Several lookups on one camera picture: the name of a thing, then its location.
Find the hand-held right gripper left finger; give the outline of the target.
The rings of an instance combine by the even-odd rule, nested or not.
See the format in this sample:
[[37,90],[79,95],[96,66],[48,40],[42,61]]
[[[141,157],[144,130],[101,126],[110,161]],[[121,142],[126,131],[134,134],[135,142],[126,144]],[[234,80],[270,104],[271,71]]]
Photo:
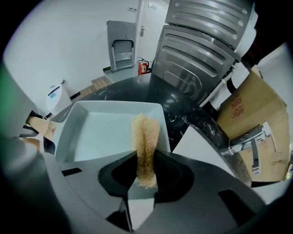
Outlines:
[[136,177],[134,151],[59,163],[44,153],[54,194],[71,234],[130,234],[128,190]]

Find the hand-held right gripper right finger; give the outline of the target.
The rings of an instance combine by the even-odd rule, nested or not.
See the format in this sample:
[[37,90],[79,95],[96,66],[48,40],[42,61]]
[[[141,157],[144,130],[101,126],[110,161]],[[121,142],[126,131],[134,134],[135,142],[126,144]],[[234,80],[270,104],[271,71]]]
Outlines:
[[223,234],[265,207],[257,193],[215,165],[156,150],[154,169],[158,191],[139,234]]

